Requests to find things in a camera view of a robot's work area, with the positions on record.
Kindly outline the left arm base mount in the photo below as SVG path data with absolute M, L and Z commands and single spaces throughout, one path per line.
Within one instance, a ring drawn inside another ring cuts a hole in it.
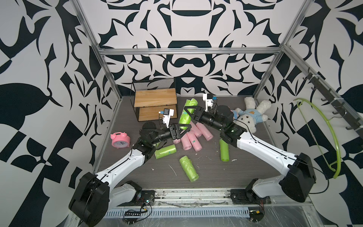
M 125 202 L 117 205 L 121 206 L 140 206 L 143 202 L 150 201 L 152 204 L 155 201 L 155 190 L 141 190 L 137 191 L 136 195 L 130 202 Z

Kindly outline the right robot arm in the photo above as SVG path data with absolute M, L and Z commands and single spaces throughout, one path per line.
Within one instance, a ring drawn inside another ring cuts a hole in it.
M 311 158 L 304 153 L 296 155 L 278 149 L 254 136 L 246 127 L 234 122 L 227 106 L 218 106 L 214 113 L 200 106 L 186 106 L 186 113 L 196 122 L 220 131 L 226 143 L 247 151 L 275 168 L 280 175 L 267 179 L 253 179 L 244 190 L 248 202 L 259 202 L 270 196 L 287 196 L 296 202 L 305 202 L 316 175 Z

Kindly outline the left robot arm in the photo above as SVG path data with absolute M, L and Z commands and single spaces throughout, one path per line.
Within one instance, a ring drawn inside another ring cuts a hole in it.
M 94 227 L 110 209 L 137 198 L 141 192 L 138 184 L 129 181 L 118 186 L 118 183 L 152 158 L 157 150 L 155 145 L 181 139 L 191 128 L 189 124 L 172 124 L 157 129 L 153 122 L 146 122 L 137 142 L 123 158 L 103 171 L 88 172 L 81 177 L 69 209 L 87 226 Z

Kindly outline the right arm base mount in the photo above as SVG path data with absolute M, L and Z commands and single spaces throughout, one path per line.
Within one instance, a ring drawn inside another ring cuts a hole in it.
M 252 190 L 246 189 L 231 189 L 230 198 L 233 204 L 270 204 L 271 199 L 269 196 L 260 198 Z

